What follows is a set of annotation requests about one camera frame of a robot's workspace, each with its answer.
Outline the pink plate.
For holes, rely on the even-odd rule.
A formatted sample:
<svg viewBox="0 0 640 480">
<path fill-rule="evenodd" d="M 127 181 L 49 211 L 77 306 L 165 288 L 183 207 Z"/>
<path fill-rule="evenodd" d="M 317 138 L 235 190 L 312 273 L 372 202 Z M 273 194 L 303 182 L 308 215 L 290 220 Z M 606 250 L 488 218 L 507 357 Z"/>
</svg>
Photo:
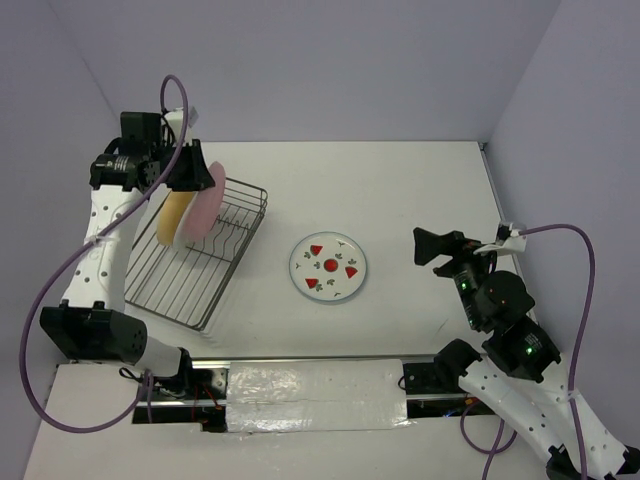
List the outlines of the pink plate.
<svg viewBox="0 0 640 480">
<path fill-rule="evenodd" d="M 209 166 L 208 171 L 215 185 L 197 193 L 184 217 L 182 234 L 188 243 L 200 242 L 208 235 L 213 229 L 222 205 L 226 186 L 224 166 L 214 162 Z"/>
</svg>

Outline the white strawberry pattern plate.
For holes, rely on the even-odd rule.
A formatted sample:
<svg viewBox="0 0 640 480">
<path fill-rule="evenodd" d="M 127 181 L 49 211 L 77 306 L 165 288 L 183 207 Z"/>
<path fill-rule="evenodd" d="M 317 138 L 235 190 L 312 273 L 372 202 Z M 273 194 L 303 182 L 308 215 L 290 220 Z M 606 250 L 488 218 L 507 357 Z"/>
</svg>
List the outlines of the white strawberry pattern plate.
<svg viewBox="0 0 640 480">
<path fill-rule="evenodd" d="M 317 232 L 300 240 L 289 257 L 293 285 L 305 297 L 322 302 L 343 302 L 356 295 L 367 277 L 362 248 L 337 232 Z"/>
</svg>

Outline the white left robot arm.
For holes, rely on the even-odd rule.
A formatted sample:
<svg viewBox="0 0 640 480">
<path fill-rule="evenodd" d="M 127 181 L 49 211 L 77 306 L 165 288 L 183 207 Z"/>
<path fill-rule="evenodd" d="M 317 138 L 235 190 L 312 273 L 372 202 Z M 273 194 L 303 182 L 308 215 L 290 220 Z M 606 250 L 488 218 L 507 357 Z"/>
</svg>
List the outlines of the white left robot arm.
<svg viewBox="0 0 640 480">
<path fill-rule="evenodd" d="M 126 314 L 125 283 L 136 231 L 154 184 L 166 185 L 155 238 L 178 247 L 205 238 L 220 209 L 226 175 L 206 165 L 193 138 L 193 114 L 124 112 L 121 135 L 90 168 L 91 209 L 86 252 L 61 302 L 45 307 L 40 326 L 69 360 L 119 362 L 150 371 L 173 398 L 195 389 L 188 351 L 150 336 L 145 322 Z"/>
</svg>

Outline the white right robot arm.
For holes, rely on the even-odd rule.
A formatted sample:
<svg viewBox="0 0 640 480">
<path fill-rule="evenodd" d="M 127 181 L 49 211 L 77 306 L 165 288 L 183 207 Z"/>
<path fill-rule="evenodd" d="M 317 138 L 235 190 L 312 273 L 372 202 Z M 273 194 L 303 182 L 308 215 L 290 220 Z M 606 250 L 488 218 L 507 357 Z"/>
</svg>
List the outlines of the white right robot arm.
<svg viewBox="0 0 640 480">
<path fill-rule="evenodd" d="M 453 280 L 469 327 L 488 334 L 482 349 L 456 339 L 434 358 L 437 384 L 477 398 L 541 459 L 550 479 L 616 479 L 639 471 L 639 451 L 617 440 L 576 387 L 581 344 L 564 357 L 529 313 L 535 301 L 498 257 L 525 250 L 528 229 L 499 226 L 491 243 L 459 231 L 438 235 L 415 228 L 414 262 Z"/>
</svg>

